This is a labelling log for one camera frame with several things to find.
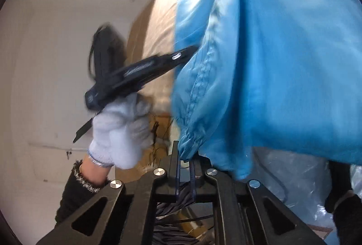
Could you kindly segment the left forearm black sleeve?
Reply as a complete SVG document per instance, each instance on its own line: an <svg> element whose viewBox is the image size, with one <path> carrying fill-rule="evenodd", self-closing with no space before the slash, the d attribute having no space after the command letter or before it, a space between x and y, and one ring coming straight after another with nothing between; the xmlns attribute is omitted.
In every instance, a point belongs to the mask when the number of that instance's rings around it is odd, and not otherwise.
<svg viewBox="0 0 362 245"><path fill-rule="evenodd" d="M64 222L110 183L108 175L111 168L95 164L89 156L85 156L83 160L76 160L55 215L55 226Z"/></svg>

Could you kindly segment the left white gloved hand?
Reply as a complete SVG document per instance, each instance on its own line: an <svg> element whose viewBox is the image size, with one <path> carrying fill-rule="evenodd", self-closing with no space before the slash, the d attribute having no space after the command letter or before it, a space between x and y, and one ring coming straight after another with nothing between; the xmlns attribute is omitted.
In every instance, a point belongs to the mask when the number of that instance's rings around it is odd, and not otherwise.
<svg viewBox="0 0 362 245"><path fill-rule="evenodd" d="M93 140L88 149L101 167L134 168L153 142L148 117L151 104L138 93L117 98L93 118Z"/></svg>

